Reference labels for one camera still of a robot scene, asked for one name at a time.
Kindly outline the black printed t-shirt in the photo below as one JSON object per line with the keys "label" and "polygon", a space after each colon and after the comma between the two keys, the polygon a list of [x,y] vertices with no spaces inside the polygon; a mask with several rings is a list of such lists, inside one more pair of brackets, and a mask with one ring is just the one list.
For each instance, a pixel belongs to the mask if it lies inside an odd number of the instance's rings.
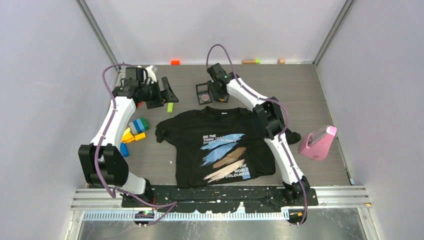
{"label": "black printed t-shirt", "polygon": [[188,110],[156,125],[156,141],[176,149],[176,184],[195,188],[276,173],[276,161],[247,108]]}

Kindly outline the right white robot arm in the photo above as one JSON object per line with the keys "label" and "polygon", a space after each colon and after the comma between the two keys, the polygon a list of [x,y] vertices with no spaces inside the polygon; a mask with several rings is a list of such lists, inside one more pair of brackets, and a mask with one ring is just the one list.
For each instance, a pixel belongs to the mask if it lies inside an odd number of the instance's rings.
{"label": "right white robot arm", "polygon": [[303,201],[307,206],[310,185],[297,165],[286,138],[289,117],[283,117],[287,113],[285,106],[275,97],[255,91],[235,72],[227,73],[219,63],[207,66],[206,71],[210,76],[207,83],[216,100],[232,96],[252,111],[254,127],[270,148],[280,169],[287,202],[299,205]]}

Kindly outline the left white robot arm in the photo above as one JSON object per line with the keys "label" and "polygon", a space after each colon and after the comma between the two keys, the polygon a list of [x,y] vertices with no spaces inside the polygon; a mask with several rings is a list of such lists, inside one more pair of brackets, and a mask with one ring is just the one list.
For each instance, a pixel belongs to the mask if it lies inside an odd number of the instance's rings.
{"label": "left white robot arm", "polygon": [[153,202],[150,181],[131,173],[121,152],[121,143],[127,124],[139,103],[144,102],[148,109],[159,108],[166,103],[179,102],[173,93],[167,77],[159,86],[155,65],[124,64],[125,76],[122,85],[114,89],[104,80],[103,84],[111,100],[106,117],[89,144],[78,149],[85,181],[94,186],[104,187],[114,198],[116,192],[130,195],[141,207]]}

